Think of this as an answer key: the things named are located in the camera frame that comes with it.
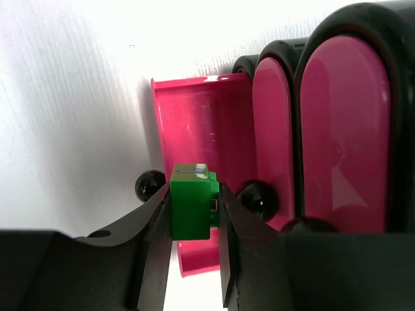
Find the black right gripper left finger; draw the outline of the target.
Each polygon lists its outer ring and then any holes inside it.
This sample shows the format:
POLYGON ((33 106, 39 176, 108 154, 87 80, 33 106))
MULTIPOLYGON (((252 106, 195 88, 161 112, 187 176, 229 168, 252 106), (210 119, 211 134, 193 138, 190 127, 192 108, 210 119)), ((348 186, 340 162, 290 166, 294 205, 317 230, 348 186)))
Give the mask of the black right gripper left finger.
POLYGON ((168 186, 86 237, 1 231, 2 310, 162 310, 171 257, 168 186))

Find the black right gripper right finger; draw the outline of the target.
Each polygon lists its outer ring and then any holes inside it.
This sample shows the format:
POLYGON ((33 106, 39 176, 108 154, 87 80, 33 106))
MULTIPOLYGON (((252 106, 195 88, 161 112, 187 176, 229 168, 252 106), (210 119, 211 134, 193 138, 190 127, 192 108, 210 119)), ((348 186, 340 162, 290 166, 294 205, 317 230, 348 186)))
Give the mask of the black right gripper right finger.
POLYGON ((413 310, 414 235, 279 233, 227 185, 218 198, 229 310, 413 310))

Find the dark green lego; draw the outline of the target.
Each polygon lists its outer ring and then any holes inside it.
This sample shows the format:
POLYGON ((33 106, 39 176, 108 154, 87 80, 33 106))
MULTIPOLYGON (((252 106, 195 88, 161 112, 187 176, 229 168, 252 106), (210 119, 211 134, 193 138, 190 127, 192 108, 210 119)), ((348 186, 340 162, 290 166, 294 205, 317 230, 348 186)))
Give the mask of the dark green lego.
POLYGON ((170 180, 171 234, 175 241, 208 240, 219 196, 216 173, 204 163, 177 164, 170 180))

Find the pink drawer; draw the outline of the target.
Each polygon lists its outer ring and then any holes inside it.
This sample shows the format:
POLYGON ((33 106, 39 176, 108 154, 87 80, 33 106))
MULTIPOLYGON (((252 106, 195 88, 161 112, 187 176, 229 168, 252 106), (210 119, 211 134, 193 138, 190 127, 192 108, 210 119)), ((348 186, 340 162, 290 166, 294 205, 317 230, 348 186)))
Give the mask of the pink drawer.
POLYGON ((375 50, 336 36, 319 45, 300 84, 304 212, 344 233, 386 223, 390 82, 375 50))
POLYGON ((236 191, 256 178, 252 81, 246 73, 151 81, 165 177, 207 165, 236 191))
POLYGON ((254 216, 279 231, 294 218, 291 92, 282 65, 259 62, 252 86, 257 177, 236 197, 254 216))

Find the pink bottom drawer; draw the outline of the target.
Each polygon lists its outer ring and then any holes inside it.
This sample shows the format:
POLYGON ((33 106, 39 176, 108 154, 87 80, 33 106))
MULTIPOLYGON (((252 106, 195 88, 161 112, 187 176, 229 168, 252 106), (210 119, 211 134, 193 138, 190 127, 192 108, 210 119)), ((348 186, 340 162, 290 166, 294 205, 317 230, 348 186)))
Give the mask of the pink bottom drawer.
POLYGON ((246 73, 151 81, 165 177, 207 165, 236 191, 256 178, 252 81, 246 73))

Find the pink top drawer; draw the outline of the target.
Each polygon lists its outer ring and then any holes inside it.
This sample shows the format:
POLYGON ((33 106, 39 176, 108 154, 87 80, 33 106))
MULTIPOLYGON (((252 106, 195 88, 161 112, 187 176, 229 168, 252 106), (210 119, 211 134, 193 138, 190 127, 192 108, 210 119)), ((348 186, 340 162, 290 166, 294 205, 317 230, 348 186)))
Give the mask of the pink top drawer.
POLYGON ((344 233, 386 223, 390 82, 375 50, 336 36, 319 45, 300 84, 304 212, 344 233))

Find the black drawer cabinet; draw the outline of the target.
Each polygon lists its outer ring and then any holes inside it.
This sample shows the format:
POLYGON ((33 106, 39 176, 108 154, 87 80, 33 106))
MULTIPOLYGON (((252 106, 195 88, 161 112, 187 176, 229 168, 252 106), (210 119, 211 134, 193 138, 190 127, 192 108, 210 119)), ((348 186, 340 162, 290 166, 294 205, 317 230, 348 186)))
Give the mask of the black drawer cabinet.
POLYGON ((414 2, 345 6, 240 57, 257 177, 239 201, 280 232, 414 231, 414 2))

